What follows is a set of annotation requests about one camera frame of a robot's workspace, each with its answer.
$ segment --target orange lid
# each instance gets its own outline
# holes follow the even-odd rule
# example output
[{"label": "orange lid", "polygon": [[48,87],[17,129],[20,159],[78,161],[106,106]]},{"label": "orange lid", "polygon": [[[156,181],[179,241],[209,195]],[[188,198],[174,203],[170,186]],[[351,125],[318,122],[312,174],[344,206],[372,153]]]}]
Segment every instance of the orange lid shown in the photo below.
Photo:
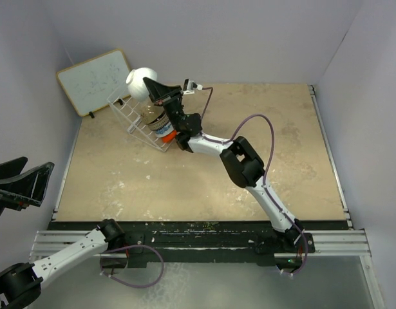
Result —
[{"label": "orange lid", "polygon": [[173,130],[172,132],[170,132],[168,135],[162,137],[162,141],[164,143],[169,143],[172,139],[174,139],[174,137],[176,136],[176,131]]}]

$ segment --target small dry erase board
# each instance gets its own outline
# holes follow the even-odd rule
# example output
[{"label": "small dry erase board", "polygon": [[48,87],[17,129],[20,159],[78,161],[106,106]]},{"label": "small dry erase board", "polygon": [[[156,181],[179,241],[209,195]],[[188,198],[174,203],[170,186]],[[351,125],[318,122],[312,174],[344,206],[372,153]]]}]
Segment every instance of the small dry erase board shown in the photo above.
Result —
[{"label": "small dry erase board", "polygon": [[86,116],[108,104],[108,97],[129,74],[122,50],[112,50],[57,72],[57,80],[79,116]]}]

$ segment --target gray wall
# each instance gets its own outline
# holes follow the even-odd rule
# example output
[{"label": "gray wall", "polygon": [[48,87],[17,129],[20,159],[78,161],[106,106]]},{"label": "gray wall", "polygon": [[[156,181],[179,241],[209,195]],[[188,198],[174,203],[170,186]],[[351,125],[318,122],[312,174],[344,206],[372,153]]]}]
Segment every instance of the gray wall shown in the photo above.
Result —
[{"label": "gray wall", "polygon": [[162,82],[316,83],[361,0],[45,0],[75,62],[121,47]]},{"label": "gray wall", "polygon": [[0,271],[28,261],[36,230],[47,226],[79,118],[58,86],[70,66],[39,0],[0,1],[0,163],[27,156],[27,168],[55,163],[46,199],[0,219]]},{"label": "gray wall", "polygon": [[318,84],[355,227],[396,308],[396,0],[367,0]]}]

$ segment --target dish rack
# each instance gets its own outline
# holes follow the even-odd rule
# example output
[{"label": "dish rack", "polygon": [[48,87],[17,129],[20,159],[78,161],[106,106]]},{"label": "dish rack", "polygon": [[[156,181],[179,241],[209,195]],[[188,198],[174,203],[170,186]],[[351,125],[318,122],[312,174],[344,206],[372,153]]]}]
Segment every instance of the dish rack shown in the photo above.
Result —
[{"label": "dish rack", "polygon": [[123,129],[131,136],[159,150],[167,151],[173,140],[165,143],[156,137],[140,118],[140,102],[129,96],[126,83],[123,82],[108,97],[108,104]]}]

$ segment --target purple cable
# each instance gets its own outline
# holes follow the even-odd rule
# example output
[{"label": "purple cable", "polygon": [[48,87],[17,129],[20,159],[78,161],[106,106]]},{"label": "purple cable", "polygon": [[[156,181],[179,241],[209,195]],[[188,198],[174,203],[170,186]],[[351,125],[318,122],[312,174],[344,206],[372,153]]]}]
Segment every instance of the purple cable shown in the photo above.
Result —
[{"label": "purple cable", "polygon": [[205,88],[202,88],[202,90],[210,90],[211,92],[209,93],[209,97],[206,101],[205,108],[202,111],[202,116],[200,117],[201,119],[203,119],[203,116],[205,116],[206,109],[208,108],[209,101],[211,100],[211,97],[212,97],[213,87],[205,87]]},{"label": "purple cable", "polygon": [[243,127],[243,125],[246,124],[250,119],[252,119],[252,118],[254,118],[254,117],[261,117],[261,118],[265,119],[266,122],[267,122],[268,125],[269,125],[269,128],[270,128],[270,137],[271,137],[271,142],[270,142],[270,153],[269,153],[269,159],[268,159],[268,162],[267,162],[267,166],[266,166],[266,168],[265,168],[265,173],[263,174],[263,178],[262,178],[263,188],[264,188],[264,190],[265,190],[265,193],[266,193],[266,194],[268,195],[268,197],[270,198],[270,200],[274,203],[274,205],[276,206],[276,208],[278,208],[279,212],[282,213],[282,214],[284,215],[284,217],[286,217],[286,219],[292,224],[292,226],[294,226],[295,229],[299,232],[299,234],[301,235],[301,237],[302,237],[302,239],[303,239],[303,242],[304,242],[304,247],[305,247],[305,257],[304,257],[304,260],[303,260],[301,266],[300,266],[297,270],[295,270],[293,273],[291,273],[291,274],[298,274],[298,273],[302,270],[302,268],[305,267],[306,261],[307,261],[307,259],[308,259],[308,241],[306,240],[306,237],[305,237],[303,231],[295,224],[294,220],[292,220],[292,219],[286,214],[286,212],[283,212],[282,207],[279,206],[279,204],[278,204],[277,201],[274,199],[274,197],[271,195],[271,193],[268,191],[268,188],[267,188],[267,186],[266,186],[266,184],[267,184],[267,174],[268,174],[268,171],[269,171],[270,164],[272,163],[272,157],[274,156],[274,148],[275,148],[275,132],[274,132],[274,127],[273,127],[273,125],[272,125],[272,122],[269,120],[268,117],[266,117],[265,115],[262,115],[262,114],[253,114],[253,115],[251,115],[251,116],[248,116],[247,118],[245,118],[245,119],[239,124],[239,126],[236,128],[236,130],[235,130],[234,134],[232,135],[232,137],[231,137],[230,139],[228,139],[227,141],[225,141],[225,142],[221,142],[221,141],[219,141],[219,140],[214,140],[214,139],[212,139],[212,138],[208,138],[208,137],[205,136],[205,134],[204,134],[203,132],[201,132],[201,134],[202,134],[202,137],[203,137],[204,139],[206,139],[206,140],[208,140],[208,141],[210,141],[210,142],[215,142],[215,143],[217,143],[217,144],[222,144],[222,145],[223,145],[223,144],[226,144],[226,143],[228,143],[228,142],[232,142],[232,141],[235,139],[236,135],[238,134],[239,130]]},{"label": "purple cable", "polygon": [[123,250],[126,250],[126,249],[129,250],[129,249],[132,249],[132,248],[146,248],[146,249],[149,249],[149,250],[153,251],[153,253],[155,253],[158,256],[158,258],[159,258],[159,260],[160,260],[160,262],[162,264],[162,268],[160,269],[159,276],[157,277],[157,279],[155,281],[153,281],[151,283],[148,283],[146,285],[134,285],[132,283],[127,283],[127,282],[125,282],[123,280],[120,280],[120,279],[116,278],[115,276],[112,276],[111,274],[107,274],[104,271],[102,265],[100,265],[101,274],[106,276],[106,277],[109,277],[112,280],[115,280],[116,282],[119,282],[119,283],[121,283],[123,285],[126,285],[126,286],[128,286],[130,288],[150,288],[151,286],[153,286],[153,285],[155,285],[155,284],[157,284],[159,282],[159,280],[162,278],[162,276],[164,274],[164,268],[165,268],[164,259],[159,254],[159,252],[156,251],[155,248],[152,248],[152,247],[147,246],[147,245],[131,245],[131,246],[126,246],[126,247],[122,247],[122,248],[118,248],[118,249],[108,250],[108,251],[105,251],[103,253],[114,253],[114,252],[123,251]]}]

